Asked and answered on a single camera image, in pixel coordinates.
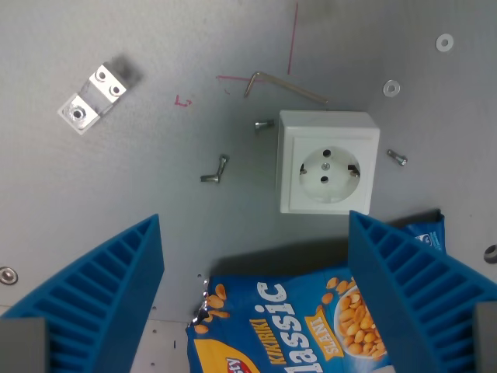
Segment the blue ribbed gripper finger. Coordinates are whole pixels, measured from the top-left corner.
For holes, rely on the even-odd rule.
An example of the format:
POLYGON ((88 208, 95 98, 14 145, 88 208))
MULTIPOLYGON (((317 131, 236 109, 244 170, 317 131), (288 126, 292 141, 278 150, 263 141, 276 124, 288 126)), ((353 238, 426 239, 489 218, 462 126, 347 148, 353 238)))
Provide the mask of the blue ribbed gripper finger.
POLYGON ((349 214, 348 265, 396 372, 475 372, 473 315, 496 284, 368 215, 349 214))
POLYGON ((129 372, 164 273, 156 214, 31 291, 3 319, 42 319, 51 372, 129 372))

